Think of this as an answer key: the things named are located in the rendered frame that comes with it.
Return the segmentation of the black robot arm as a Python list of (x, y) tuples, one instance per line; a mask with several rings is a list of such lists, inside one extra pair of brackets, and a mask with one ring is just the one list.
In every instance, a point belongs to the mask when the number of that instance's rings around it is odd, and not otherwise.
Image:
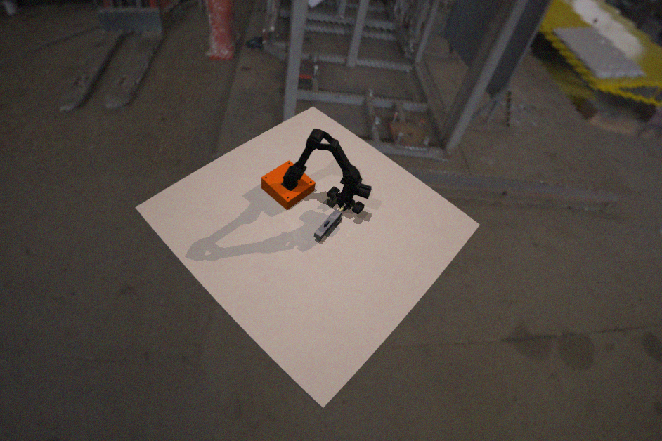
[[(329, 144), (320, 143), (322, 139), (326, 139)], [(312, 151), (315, 149), (328, 150), (332, 153), (333, 157), (342, 169), (343, 178), (341, 179), (340, 183), (344, 184), (343, 192), (345, 194), (358, 195), (368, 199), (372, 186), (361, 183), (362, 177), (360, 175), (360, 171), (355, 166), (351, 165), (343, 149), (341, 148), (339, 141), (332, 138), (328, 133), (320, 129), (313, 129), (310, 133), (306, 140), (306, 147), (304, 148), (304, 151), (302, 152), (299, 160), (295, 162), (293, 166), (289, 167), (285, 176), (283, 177), (284, 181), (281, 183), (283, 187), (291, 191), (298, 185), (298, 180), (301, 179), (307, 168), (304, 165)]]

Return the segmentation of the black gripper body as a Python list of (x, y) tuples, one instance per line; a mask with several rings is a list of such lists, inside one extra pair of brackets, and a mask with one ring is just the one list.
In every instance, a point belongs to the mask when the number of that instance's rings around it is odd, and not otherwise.
[(352, 195), (347, 195), (343, 192), (343, 190), (342, 190), (341, 193), (338, 193), (338, 192), (340, 192), (340, 189), (338, 189), (336, 187), (332, 187), (328, 191), (327, 196), (330, 197), (331, 199), (333, 199), (334, 196), (336, 195), (338, 202), (340, 202), (340, 203), (344, 202), (348, 207), (350, 207), (350, 208), (353, 207), (352, 211), (356, 214), (359, 214), (364, 209), (365, 205), (363, 203), (361, 203), (360, 201), (357, 201), (356, 203), (354, 203), (355, 200), (353, 199), (353, 194)]

